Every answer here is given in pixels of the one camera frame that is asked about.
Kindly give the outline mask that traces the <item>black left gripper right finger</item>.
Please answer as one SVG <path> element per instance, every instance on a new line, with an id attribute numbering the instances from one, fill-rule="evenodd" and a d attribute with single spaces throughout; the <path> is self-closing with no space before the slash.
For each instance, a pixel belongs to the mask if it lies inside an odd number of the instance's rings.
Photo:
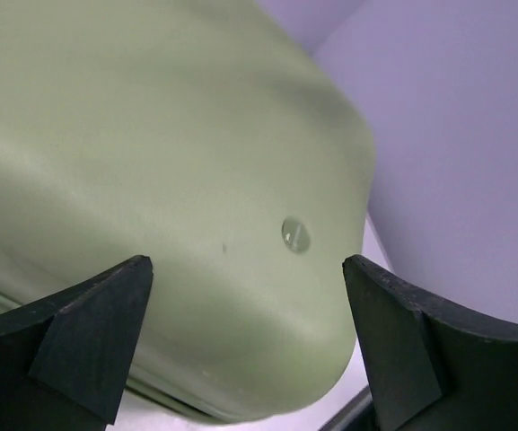
<path id="1" fill-rule="evenodd" d="M 518 324 L 411 285 L 369 259 L 343 263 L 382 430 L 518 430 Z"/>

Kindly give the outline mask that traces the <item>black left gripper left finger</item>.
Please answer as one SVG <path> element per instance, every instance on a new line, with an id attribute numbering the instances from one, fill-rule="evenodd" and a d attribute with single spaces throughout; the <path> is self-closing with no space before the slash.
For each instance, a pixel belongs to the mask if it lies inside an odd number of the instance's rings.
<path id="1" fill-rule="evenodd" d="M 153 283 L 135 256 L 0 314 L 0 430 L 114 424 Z"/>

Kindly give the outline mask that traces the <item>green hard-shell suitcase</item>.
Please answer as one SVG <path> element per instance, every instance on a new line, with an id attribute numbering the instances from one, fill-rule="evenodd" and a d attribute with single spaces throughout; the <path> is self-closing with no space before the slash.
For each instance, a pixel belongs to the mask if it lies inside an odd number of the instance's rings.
<path id="1" fill-rule="evenodd" d="M 0 1 L 0 312 L 149 257 L 129 384 L 191 418 L 336 385 L 374 161 L 252 1 Z"/>

